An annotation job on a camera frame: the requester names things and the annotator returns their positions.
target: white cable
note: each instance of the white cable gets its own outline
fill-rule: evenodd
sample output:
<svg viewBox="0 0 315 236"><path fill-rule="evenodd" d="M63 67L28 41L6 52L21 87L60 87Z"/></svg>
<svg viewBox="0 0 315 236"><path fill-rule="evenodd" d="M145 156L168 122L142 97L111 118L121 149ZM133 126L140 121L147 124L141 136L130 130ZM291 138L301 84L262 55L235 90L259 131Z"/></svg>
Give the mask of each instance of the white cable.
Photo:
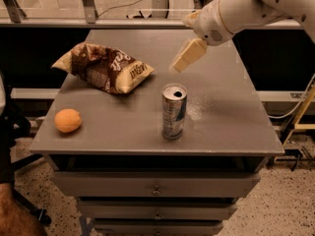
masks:
<svg viewBox="0 0 315 236"><path fill-rule="evenodd" d="M285 118L286 116L292 114L298 107L299 105L303 102L305 96L306 96L306 93L308 92L309 88L312 86L312 83L313 83L313 80L315 79L315 74L313 74L311 80L309 81L307 87L306 87L306 90L304 91L301 99L297 102L297 104L293 107L293 109L291 109L289 112L287 112L286 114L282 115L282 116L273 116L273 115L268 115L269 118L272 118L272 119L283 119Z"/></svg>

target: gray tabletop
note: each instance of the gray tabletop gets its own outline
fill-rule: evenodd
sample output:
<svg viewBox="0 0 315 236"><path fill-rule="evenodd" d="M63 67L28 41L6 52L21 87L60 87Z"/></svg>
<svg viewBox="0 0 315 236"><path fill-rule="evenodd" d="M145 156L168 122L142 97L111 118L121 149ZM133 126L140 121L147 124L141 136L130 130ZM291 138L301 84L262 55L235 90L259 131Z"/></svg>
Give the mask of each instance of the gray tabletop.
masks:
<svg viewBox="0 0 315 236"><path fill-rule="evenodd" d="M269 156L284 152L232 42L209 47L183 73L168 72L189 29L96 29L88 41L115 47L156 70L128 95L112 95L69 75L31 145L34 153L187 154ZM188 90L184 132L161 135L161 90L180 83ZM82 127L61 134L54 115L81 113Z"/></svg>

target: black cord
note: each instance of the black cord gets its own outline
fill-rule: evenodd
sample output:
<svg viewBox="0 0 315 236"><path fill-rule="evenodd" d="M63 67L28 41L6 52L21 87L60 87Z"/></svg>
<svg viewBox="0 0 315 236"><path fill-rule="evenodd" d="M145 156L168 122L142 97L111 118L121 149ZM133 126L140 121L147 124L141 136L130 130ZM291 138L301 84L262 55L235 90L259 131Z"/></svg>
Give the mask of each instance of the black cord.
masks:
<svg viewBox="0 0 315 236"><path fill-rule="evenodd" d="M100 17L101 15L105 14L106 12L112 10L112 9L117 9L117 8L122 8L122 7L127 7L127 6L131 6L131 5L135 5L135 4L138 4L142 1L145 1L145 0L138 0L137 2L134 2L132 4L126 4L126 5L119 5L119 6L113 6L113 7L110 7L108 8L107 10L104 10L103 12L101 12L100 14L98 14L98 17Z"/></svg>

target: can lid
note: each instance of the can lid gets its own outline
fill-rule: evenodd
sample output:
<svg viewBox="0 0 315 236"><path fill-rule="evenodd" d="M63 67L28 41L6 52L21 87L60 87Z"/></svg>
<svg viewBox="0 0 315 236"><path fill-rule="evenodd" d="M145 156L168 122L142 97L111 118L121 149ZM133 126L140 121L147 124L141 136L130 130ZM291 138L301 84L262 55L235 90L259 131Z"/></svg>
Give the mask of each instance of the can lid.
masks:
<svg viewBox="0 0 315 236"><path fill-rule="evenodd" d="M181 84L168 84L163 88L162 94L168 99L180 100L187 96L187 90Z"/></svg>

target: silver can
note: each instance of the silver can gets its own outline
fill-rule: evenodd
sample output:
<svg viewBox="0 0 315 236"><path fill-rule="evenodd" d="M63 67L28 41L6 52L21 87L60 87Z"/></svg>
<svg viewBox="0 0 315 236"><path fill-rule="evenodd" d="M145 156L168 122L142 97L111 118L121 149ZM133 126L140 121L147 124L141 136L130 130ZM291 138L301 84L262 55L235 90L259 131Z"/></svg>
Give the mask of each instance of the silver can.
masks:
<svg viewBox="0 0 315 236"><path fill-rule="evenodd" d="M187 104L187 90L180 84L168 84L162 90L162 134L167 140L182 135Z"/></svg>

